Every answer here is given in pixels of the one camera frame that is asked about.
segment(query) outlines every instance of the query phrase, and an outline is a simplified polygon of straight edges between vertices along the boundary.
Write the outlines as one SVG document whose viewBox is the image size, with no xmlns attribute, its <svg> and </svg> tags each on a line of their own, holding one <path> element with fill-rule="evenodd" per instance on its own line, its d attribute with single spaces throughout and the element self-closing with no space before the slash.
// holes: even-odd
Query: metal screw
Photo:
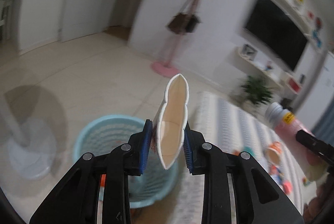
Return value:
<svg viewBox="0 0 334 224">
<path fill-rule="evenodd" d="M 203 149 L 211 149 L 212 148 L 212 145 L 210 143 L 203 143 L 202 144 L 202 148 Z"/>
<path fill-rule="evenodd" d="M 251 157 L 251 155 L 248 152 L 242 152 L 241 157 L 245 160 L 248 160 Z"/>
<path fill-rule="evenodd" d="M 84 160 L 90 160 L 91 158 L 93 157 L 93 155 L 91 154 L 91 153 L 85 153 L 84 155 L 83 155 L 83 159 Z"/>
<path fill-rule="evenodd" d="M 129 144 L 123 144 L 121 146 L 121 149 L 122 149 L 122 151 L 128 151 L 128 150 L 131 149 L 131 145 L 129 145 Z"/>
</svg>

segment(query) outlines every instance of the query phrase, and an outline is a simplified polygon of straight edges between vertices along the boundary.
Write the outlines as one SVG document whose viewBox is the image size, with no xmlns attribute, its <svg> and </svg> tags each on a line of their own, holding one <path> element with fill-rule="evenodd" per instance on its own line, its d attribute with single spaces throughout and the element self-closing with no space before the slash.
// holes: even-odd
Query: white bottle cap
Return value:
<svg viewBox="0 0 334 224">
<path fill-rule="evenodd" d="M 266 110 L 264 118 L 270 123 L 271 126 L 275 127 L 282 119 L 282 111 L 283 107 L 279 103 L 273 102 Z"/>
</svg>

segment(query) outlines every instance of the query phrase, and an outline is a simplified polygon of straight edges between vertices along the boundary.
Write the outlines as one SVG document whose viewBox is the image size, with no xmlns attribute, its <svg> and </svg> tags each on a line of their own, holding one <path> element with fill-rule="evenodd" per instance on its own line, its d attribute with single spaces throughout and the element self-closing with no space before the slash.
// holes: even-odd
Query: green plant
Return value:
<svg viewBox="0 0 334 224">
<path fill-rule="evenodd" d="M 266 81 L 261 77 L 247 76 L 245 84 L 241 86 L 246 92 L 246 99 L 251 101 L 255 106 L 259 104 L 270 103 L 273 93 L 266 87 Z"/>
</svg>

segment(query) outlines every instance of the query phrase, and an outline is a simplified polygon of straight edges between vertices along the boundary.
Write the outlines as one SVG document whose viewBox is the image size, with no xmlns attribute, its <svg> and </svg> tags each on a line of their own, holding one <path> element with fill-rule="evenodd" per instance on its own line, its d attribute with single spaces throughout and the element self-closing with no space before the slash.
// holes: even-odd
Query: potted plant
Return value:
<svg viewBox="0 0 334 224">
<path fill-rule="evenodd" d="M 246 93 L 242 108 L 252 115 L 256 114 L 260 104 L 268 104 L 273 98 L 273 93 L 266 87 L 266 81 L 262 77 L 247 76 L 241 87 Z"/>
</svg>

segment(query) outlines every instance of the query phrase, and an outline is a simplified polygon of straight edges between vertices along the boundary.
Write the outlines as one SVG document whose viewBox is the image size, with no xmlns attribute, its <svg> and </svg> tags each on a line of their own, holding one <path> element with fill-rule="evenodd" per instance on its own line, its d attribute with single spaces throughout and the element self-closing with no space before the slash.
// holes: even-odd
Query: yellow label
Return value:
<svg viewBox="0 0 334 224">
<path fill-rule="evenodd" d="M 295 115 L 291 112 L 286 113 L 283 117 L 283 121 L 286 124 L 290 124 L 294 119 L 295 119 Z"/>
</svg>

